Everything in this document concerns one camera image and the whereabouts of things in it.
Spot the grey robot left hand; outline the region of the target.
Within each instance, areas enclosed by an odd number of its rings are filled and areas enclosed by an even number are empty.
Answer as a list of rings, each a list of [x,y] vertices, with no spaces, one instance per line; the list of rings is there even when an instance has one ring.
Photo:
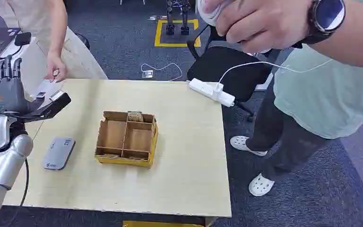
[[[70,102],[70,96],[61,90],[40,91],[26,99],[21,81],[21,58],[11,63],[8,55],[0,62],[0,115],[14,117],[21,122],[35,122],[53,118]]]

